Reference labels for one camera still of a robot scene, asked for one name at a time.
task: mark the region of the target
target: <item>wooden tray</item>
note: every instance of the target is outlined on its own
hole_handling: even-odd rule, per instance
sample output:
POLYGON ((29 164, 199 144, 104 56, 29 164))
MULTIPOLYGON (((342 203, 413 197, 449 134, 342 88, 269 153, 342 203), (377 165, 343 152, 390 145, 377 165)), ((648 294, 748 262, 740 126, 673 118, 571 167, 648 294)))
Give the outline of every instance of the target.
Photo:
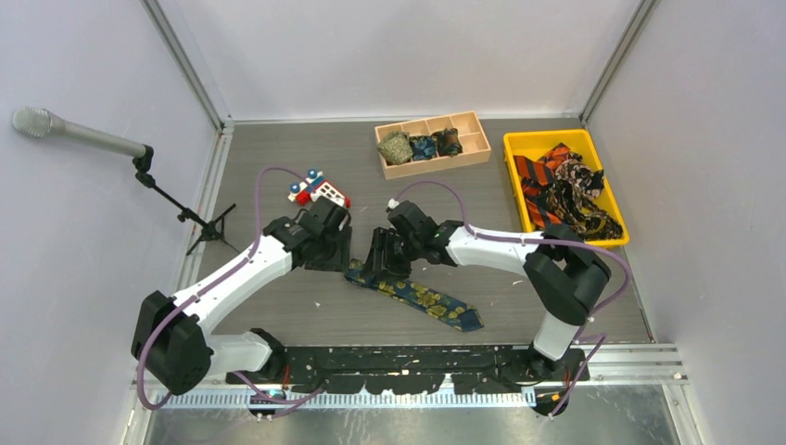
POLYGON ((379 142, 386 134, 400 130, 409 133, 410 136, 429 135, 433 132, 445 130, 446 128, 456 128, 459 131, 459 141, 462 143, 463 153, 450 157, 440 156, 429 160, 411 160, 405 164, 389 165, 387 161, 379 155, 382 162, 382 173, 385 179, 402 178, 414 174, 437 172, 464 165, 479 164, 486 162, 491 157, 491 146, 488 144, 486 134, 474 111, 464 113, 448 114, 435 118, 421 119, 418 121, 407 121, 382 125, 375 127, 376 142, 379 142))

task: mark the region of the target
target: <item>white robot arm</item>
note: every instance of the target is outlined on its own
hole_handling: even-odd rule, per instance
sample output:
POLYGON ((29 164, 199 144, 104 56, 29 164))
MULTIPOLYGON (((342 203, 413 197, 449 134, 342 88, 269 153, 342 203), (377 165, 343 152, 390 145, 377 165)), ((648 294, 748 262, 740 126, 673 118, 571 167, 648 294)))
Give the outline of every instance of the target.
POLYGON ((387 219, 393 228, 374 231, 361 276, 406 278, 410 262, 425 259, 454 267, 487 266, 529 279, 547 310, 529 350, 534 377, 546 378, 559 366, 611 277, 593 252, 533 243, 546 238, 580 243, 566 225, 528 234, 467 227, 460 221, 437 225, 410 201, 395 200, 388 203, 387 219), (565 267, 556 261, 565 261, 565 267))
POLYGON ((257 242, 199 283, 171 297, 158 291, 149 295, 139 312, 132 355, 174 395, 206 375, 241 370, 276 375, 284 347, 273 336, 261 329, 240 335, 212 332, 241 302, 298 266, 343 273, 349 263, 349 222, 347 209, 320 197, 295 219, 271 222, 257 242), (161 321, 178 309, 154 336, 161 321))
MULTIPOLYGON (((482 265, 529 278, 547 309, 528 352, 532 377, 547 378, 559 366, 610 277, 594 253, 526 242, 548 237, 578 240, 566 226, 531 234, 470 231, 458 221, 437 225, 409 201, 395 203, 387 218, 394 228, 374 231, 364 277, 406 278, 411 261, 426 259, 454 267, 482 265), (562 260, 564 268, 555 263, 562 260)), ((274 378, 285 353, 273 336, 261 329, 241 335, 213 335, 213 330, 241 302, 298 266, 344 272, 350 236, 349 212, 324 197, 295 219, 274 220, 258 242, 199 283, 171 297, 160 292, 148 296, 139 313, 132 355, 174 395, 184 394, 206 375, 249 371, 274 378), (182 311, 160 335, 152 336, 179 307, 182 311), (146 343, 152 346, 141 357, 146 343)))

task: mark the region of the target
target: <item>yellow plastic tray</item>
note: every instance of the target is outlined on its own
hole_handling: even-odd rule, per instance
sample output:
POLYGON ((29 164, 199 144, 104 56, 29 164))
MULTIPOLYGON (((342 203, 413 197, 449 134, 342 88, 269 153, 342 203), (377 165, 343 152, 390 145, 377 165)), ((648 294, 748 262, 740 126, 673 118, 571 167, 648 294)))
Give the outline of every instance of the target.
MULTIPOLYGON (((601 160, 598 159, 598 152, 592 144, 592 138, 586 130, 559 130, 554 132, 528 132, 528 133, 508 133, 505 135, 505 162, 508 164, 508 173, 511 176, 511 185, 518 204, 518 214, 521 218, 521 225, 525 232, 535 232, 538 230, 535 224, 529 219, 524 202, 524 193, 521 191, 521 176, 515 168, 513 156, 526 156, 532 160, 537 160, 545 155, 547 151, 563 143, 571 150, 584 157, 584 163, 588 167, 597 171, 603 168, 601 160)), ((603 192, 595 199, 595 204, 603 210, 609 212, 621 225, 623 236, 617 239, 604 239, 599 241, 588 241, 587 244, 598 246, 599 248, 616 248, 624 246, 630 241, 628 228, 622 219, 622 213, 616 205, 612 187, 609 181, 603 178, 603 192)))

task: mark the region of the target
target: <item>microphone stand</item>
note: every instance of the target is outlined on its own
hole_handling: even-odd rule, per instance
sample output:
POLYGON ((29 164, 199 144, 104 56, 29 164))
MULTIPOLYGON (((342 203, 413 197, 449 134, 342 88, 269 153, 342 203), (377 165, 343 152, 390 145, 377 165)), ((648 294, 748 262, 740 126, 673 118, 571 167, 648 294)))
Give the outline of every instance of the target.
POLYGON ((185 223, 185 220, 191 220, 194 223, 199 224, 202 227, 202 232, 199 234, 199 239, 191 245, 187 252, 185 252, 185 256, 191 255, 191 252, 197 248, 199 243, 201 242, 208 242, 208 241, 221 241, 223 244, 229 246, 237 253, 240 253, 240 250, 236 249, 235 246, 229 244, 226 241, 224 236, 224 225, 226 220, 226 215, 235 208, 235 204, 229 206, 229 209, 224 210, 221 215, 215 218, 212 221, 205 222, 202 218, 199 218, 197 213, 180 202, 177 199, 171 197, 167 192, 163 191, 156 185, 156 180, 153 176, 149 173, 150 167, 153 164, 153 147, 152 146, 145 146, 145 154, 141 158, 133 158, 133 166, 136 167, 136 179, 142 183, 147 188, 152 188, 159 195, 165 197, 168 201, 175 205, 178 209, 180 209, 180 214, 177 215, 177 219, 181 223, 185 223))

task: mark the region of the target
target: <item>silver microphone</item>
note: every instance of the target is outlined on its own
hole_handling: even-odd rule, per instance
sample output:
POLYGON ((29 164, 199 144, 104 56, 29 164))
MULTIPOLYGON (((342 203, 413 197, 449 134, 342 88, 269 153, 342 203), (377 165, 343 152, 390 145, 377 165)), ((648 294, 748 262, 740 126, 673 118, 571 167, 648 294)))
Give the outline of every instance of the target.
POLYGON ((145 145, 109 133, 60 119, 55 113, 43 108, 19 108, 14 112, 14 128, 30 137, 63 136, 91 146, 141 158, 145 145))

